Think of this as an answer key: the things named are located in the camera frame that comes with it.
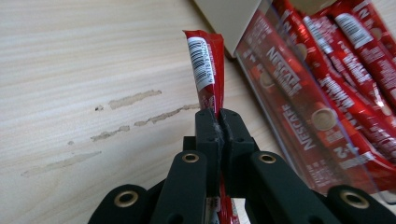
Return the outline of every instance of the white barcode label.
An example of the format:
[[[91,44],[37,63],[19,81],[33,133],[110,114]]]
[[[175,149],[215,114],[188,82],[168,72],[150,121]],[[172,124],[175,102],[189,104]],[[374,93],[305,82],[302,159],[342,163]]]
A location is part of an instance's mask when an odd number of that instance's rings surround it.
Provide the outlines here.
[[[191,37],[187,40],[194,70],[195,84],[200,91],[205,86],[215,83],[215,74],[210,58],[209,47],[201,37]]]
[[[320,33],[319,28],[315,25],[314,22],[309,17],[304,17],[303,19],[305,25],[308,27],[309,32],[317,41],[319,47],[327,54],[332,52],[332,47],[330,47],[329,43],[327,43],[326,39],[323,38],[323,35]]]
[[[343,13],[335,18],[335,21],[346,34],[355,49],[373,40],[370,33],[350,14]]]

